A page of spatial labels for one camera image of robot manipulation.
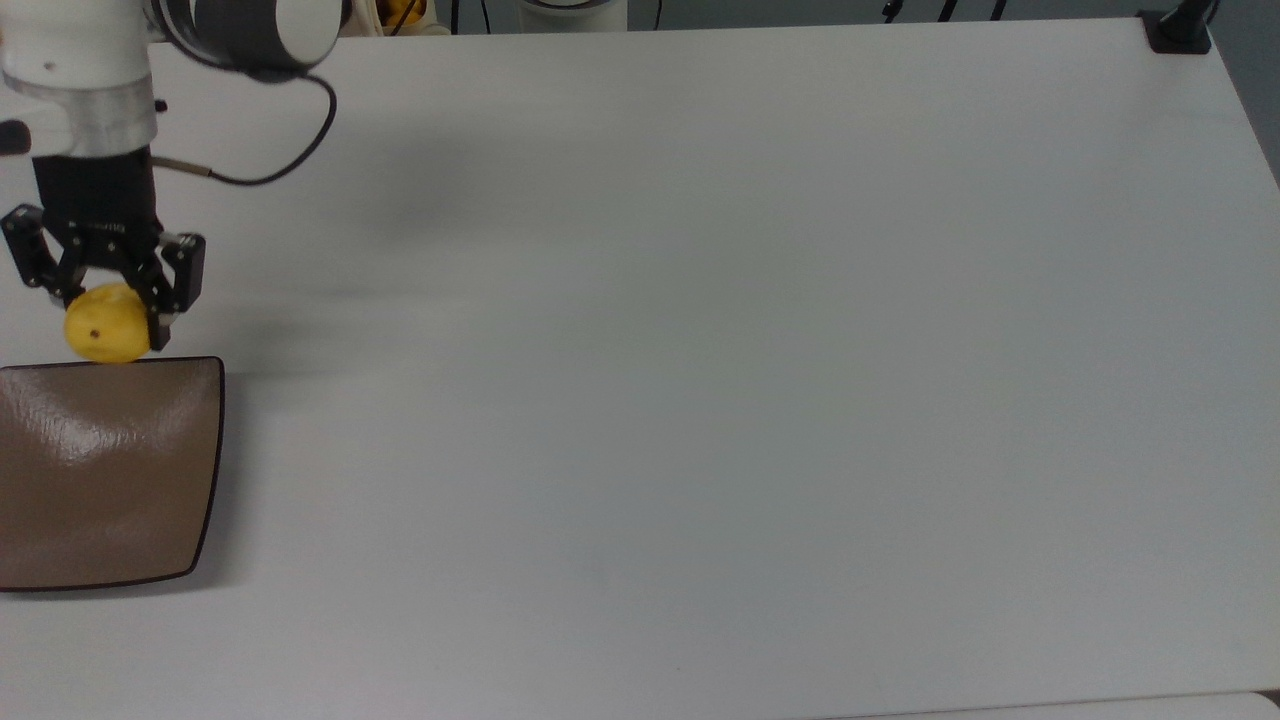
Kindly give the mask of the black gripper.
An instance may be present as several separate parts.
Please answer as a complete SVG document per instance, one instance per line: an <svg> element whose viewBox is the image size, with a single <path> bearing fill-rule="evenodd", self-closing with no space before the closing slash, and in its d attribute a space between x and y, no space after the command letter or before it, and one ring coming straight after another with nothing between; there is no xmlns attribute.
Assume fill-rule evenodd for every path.
<svg viewBox="0 0 1280 720"><path fill-rule="evenodd" d="M42 290L56 307L69 307L79 296L79 259L99 269L128 268L150 348L159 352L170 341L172 324L201 295L206 240L161 232L151 159L148 146L110 158L35 158L44 211L29 204L14 208L3 218L3 236L22 283ZM59 259L45 228L63 246Z"/></svg>

